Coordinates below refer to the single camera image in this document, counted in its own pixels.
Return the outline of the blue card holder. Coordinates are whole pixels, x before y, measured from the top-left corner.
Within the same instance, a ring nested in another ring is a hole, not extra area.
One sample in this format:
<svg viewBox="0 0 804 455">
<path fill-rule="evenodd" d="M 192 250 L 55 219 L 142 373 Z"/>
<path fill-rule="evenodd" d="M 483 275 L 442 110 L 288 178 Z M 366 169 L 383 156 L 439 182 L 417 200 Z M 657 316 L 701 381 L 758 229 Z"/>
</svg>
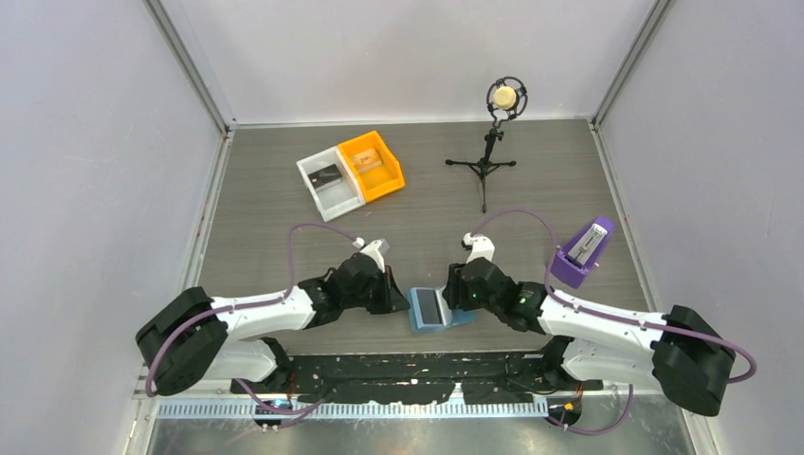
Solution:
<svg viewBox="0 0 804 455">
<path fill-rule="evenodd" d="M 434 289 L 438 294 L 442 323 L 440 325 L 423 325 L 419 310 L 416 291 L 419 289 Z M 408 290 L 407 299 L 410 303 L 409 318 L 411 330 L 416 334 L 431 334 L 444 331 L 446 329 L 467 325 L 476 320 L 472 312 L 459 309 L 450 309 L 443 297 L 444 286 L 439 287 L 412 287 Z"/>
</svg>

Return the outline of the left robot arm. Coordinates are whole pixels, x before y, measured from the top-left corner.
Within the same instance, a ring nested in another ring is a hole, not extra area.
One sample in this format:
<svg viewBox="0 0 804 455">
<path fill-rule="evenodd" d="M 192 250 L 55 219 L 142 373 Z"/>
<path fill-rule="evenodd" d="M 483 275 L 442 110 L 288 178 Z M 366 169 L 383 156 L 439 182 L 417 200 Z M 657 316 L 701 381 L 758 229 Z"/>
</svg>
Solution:
<svg viewBox="0 0 804 455">
<path fill-rule="evenodd" d="M 391 268 L 363 253 L 271 294 L 221 298 L 188 288 L 135 336 L 148 367 L 145 390 L 170 396 L 201 380 L 240 379 L 282 391 L 291 369 L 273 333 L 317 328 L 356 308 L 387 315 L 409 307 Z"/>
</svg>

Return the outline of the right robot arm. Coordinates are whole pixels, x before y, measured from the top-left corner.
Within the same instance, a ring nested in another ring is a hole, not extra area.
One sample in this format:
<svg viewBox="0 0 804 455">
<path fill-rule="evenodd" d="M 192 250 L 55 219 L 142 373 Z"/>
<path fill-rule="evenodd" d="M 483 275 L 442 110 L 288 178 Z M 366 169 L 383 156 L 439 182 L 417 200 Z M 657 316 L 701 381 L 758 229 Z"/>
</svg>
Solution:
<svg viewBox="0 0 804 455">
<path fill-rule="evenodd" d="M 622 382 L 661 391 L 703 416 L 721 410 L 736 353 L 691 308 L 662 314 L 597 304 L 540 282 L 515 282 L 485 258 L 451 264 L 443 297 L 451 309 L 484 309 L 515 331 L 548 336 L 541 376 L 554 389 Z"/>
</svg>

